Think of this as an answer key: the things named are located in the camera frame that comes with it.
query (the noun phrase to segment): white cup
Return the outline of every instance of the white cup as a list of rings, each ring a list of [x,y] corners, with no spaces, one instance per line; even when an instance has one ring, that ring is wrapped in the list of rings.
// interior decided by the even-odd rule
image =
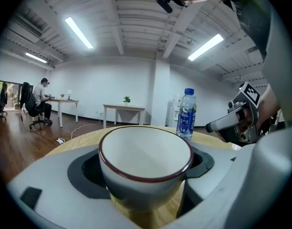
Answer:
[[[107,133],[99,143],[107,187],[128,209],[150,211],[179,189],[193,162],[190,145],[152,127],[128,126]]]

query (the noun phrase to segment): round wooden table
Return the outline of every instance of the round wooden table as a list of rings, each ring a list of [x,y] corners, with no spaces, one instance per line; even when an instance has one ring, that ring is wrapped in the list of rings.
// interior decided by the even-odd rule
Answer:
[[[169,131],[171,133],[176,132],[175,128],[158,127],[158,126],[154,126],[154,127]],[[46,156],[59,154],[65,151],[75,149],[75,148],[97,145],[106,133],[116,128],[119,128],[119,127],[102,129],[102,130],[81,135],[73,140],[70,140],[60,145],[59,147],[55,148],[50,153],[48,153]],[[193,132],[191,140],[194,143],[208,145],[208,146],[221,148],[221,149],[228,149],[228,150],[240,149],[238,146],[232,143],[224,143],[216,137],[202,134],[202,133],[197,133],[197,132]],[[176,214],[178,212],[178,209],[181,203],[183,188],[184,188],[184,183],[182,184],[179,191],[173,196],[173,198],[169,200],[169,202],[167,202],[164,206],[158,208],[157,210],[149,212],[149,213],[138,213],[134,211],[129,211],[126,208],[124,208],[122,205],[117,203],[113,196],[111,196],[111,200],[112,200],[113,205],[123,215],[125,215],[127,218],[132,220],[135,224],[137,224],[141,228],[157,229],[171,223],[172,221],[176,219]]]

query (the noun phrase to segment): ceiling light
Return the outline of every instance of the ceiling light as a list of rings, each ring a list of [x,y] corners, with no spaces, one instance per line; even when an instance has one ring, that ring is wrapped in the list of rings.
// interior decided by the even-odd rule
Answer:
[[[224,39],[220,34],[217,34],[213,38],[211,38],[208,42],[206,42],[202,47],[200,47],[197,51],[195,51],[192,55],[188,57],[191,61],[194,61],[196,58],[201,56],[203,53],[207,52],[210,48],[214,47],[218,43],[222,42]]]
[[[78,28],[76,23],[73,21],[71,17],[68,17],[65,22],[70,26],[70,28],[76,33],[76,35],[80,38],[80,40],[84,43],[84,45],[87,46],[88,49],[93,48],[93,46],[90,44],[88,39],[83,35],[81,30]]]
[[[29,57],[31,57],[31,58],[33,58],[33,59],[39,60],[39,61],[42,62],[42,63],[47,63],[47,61],[45,61],[45,60],[43,60],[43,59],[40,59],[40,58],[38,58],[38,57],[36,57],[36,56],[34,56],[34,55],[28,53],[28,52],[27,52],[25,55],[27,55],[27,56],[29,56]]]

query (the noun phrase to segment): wooden floor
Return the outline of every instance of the wooden floor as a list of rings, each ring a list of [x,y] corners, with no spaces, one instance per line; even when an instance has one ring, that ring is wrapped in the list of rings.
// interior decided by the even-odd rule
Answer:
[[[76,123],[74,117],[63,115],[63,128],[60,128],[57,114],[51,113],[53,125],[50,127],[43,126],[42,131],[39,130],[39,125],[36,125],[32,130],[33,133],[29,132],[29,124],[32,123],[32,118],[22,112],[23,123],[27,131],[22,125],[20,116],[21,112],[9,112],[7,120],[1,120],[0,122],[0,174],[5,183],[8,183],[28,165],[59,146],[60,144],[56,142],[57,138],[68,141],[72,131],[76,128],[98,123],[84,119],[80,119]],[[102,122],[99,125],[85,126],[77,130],[73,134],[73,138],[102,128]],[[206,133],[204,128],[195,129],[195,131]]]

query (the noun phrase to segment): brown cup rim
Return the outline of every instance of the brown cup rim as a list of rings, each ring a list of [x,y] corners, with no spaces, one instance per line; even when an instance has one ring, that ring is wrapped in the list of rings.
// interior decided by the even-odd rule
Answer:
[[[130,175],[126,172],[123,172],[121,170],[119,170],[118,168],[116,168],[114,165],[112,165],[108,160],[107,158],[105,157],[104,153],[103,153],[103,150],[102,150],[102,143],[103,143],[103,140],[104,138],[110,134],[111,132],[113,131],[116,131],[116,130],[119,130],[119,129],[122,129],[122,128],[128,128],[128,127],[133,127],[133,128],[152,128],[152,129],[157,129],[157,130],[161,130],[161,131],[165,131],[165,132],[168,132],[172,135],[176,135],[174,133],[171,133],[169,131],[166,131],[166,130],[162,130],[162,129],[159,129],[159,128],[155,128],[155,127],[149,127],[149,126],[124,126],[124,127],[120,127],[120,128],[116,128],[114,130],[111,130],[109,131],[108,133],[106,133],[103,138],[100,140],[99,142],[99,155],[102,159],[102,161],[107,165],[107,167],[109,167],[113,172],[115,172],[117,175],[120,175],[124,178],[127,178],[129,180],[133,180],[133,181],[138,181],[138,182],[145,182],[145,183],[157,183],[157,182],[163,182],[163,181],[168,181],[168,180],[171,180],[171,179],[174,179],[180,175],[182,175],[186,170],[188,170],[190,168],[190,166],[192,165],[192,162],[193,162],[193,150],[192,150],[192,147],[189,145],[189,143],[183,139],[183,141],[187,144],[188,148],[190,149],[190,158],[188,160],[188,162],[185,164],[185,166],[183,168],[181,168],[179,171],[173,173],[173,174],[170,174],[168,176],[164,176],[164,177],[156,177],[156,178],[145,178],[145,177],[137,177],[137,176],[133,176],[133,175]]]

